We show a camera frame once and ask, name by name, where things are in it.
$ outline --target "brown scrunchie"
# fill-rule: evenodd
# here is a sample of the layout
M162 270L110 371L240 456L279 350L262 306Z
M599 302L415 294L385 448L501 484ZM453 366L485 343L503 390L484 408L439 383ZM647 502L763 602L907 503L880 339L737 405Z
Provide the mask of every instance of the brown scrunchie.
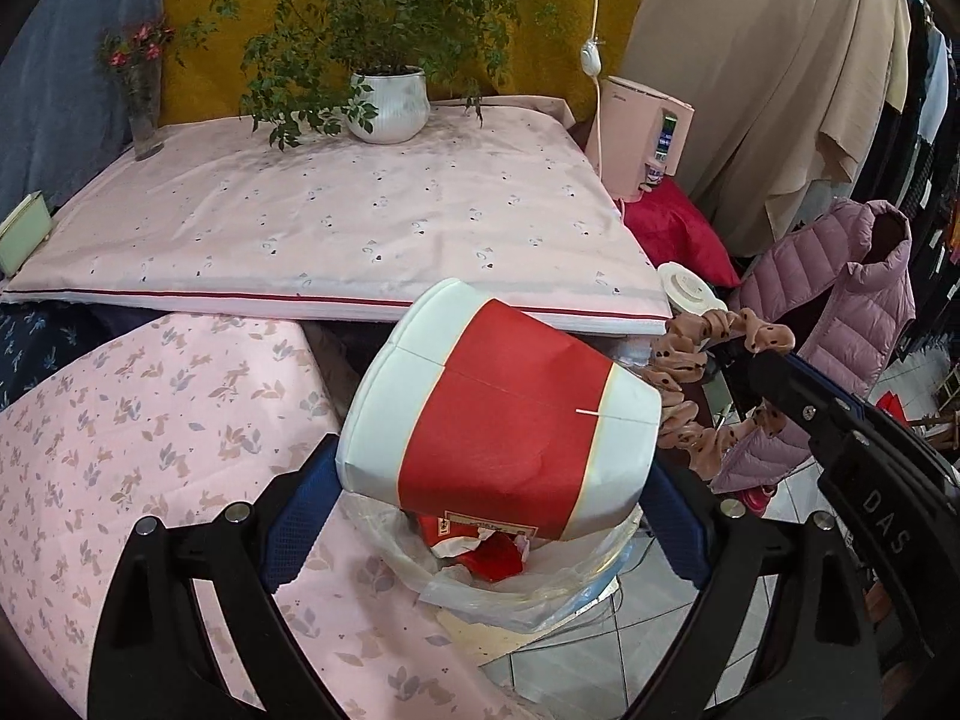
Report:
M711 309L702 317L684 313L670 319L666 335L654 340L649 364L632 370L661 394L661 429L656 445L688 451L690 467L702 479L716 476L724 452L757 428L772 436L786 425L786 416L767 401L737 425L704 428L694 421L697 405L683 399L680 384L700 381L704 375L704 341L728 341L740 336L752 354L766 349L786 354L796 342L789 327L765 322L749 308L739 314Z

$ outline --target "red and white paper bucket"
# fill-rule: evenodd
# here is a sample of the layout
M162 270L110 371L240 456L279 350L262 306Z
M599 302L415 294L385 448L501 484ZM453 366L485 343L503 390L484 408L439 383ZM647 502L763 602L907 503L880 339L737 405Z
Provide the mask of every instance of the red and white paper bucket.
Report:
M562 539L632 512L659 393L582 341L448 279L397 324L340 438L345 490Z

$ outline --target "dark blue floral fabric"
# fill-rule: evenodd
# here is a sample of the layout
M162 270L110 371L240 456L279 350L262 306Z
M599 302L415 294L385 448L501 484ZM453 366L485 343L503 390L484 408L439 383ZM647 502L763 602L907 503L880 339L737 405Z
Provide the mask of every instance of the dark blue floral fabric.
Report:
M86 306L0 304L0 410L109 340Z

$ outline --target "metal screw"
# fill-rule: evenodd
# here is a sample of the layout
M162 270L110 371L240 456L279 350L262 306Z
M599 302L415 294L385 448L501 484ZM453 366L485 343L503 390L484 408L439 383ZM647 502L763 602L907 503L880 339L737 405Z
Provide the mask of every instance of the metal screw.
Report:
M740 519L747 514L747 507L736 498L726 498L720 501L720 511L730 519Z
M232 503L227 506L227 510L224 512L224 518L227 519L227 522L243 522L247 517L250 516L250 504L248 503Z
M830 512L813 512L813 524L822 531L832 531L836 520Z
M133 526L133 530L138 536L150 536L157 529L158 524L156 517L141 517Z

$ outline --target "white flower pot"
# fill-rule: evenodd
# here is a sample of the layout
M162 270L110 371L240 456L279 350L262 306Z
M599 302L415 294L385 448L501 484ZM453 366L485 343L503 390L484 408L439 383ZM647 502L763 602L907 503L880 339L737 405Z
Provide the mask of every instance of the white flower pot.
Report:
M367 143L403 143L424 129L430 116L430 101L426 97L426 76L420 69L410 68L406 76L359 76L353 74L350 82L373 89L361 92L357 100L376 107L371 120L373 132L367 132L357 122L347 120L350 132Z

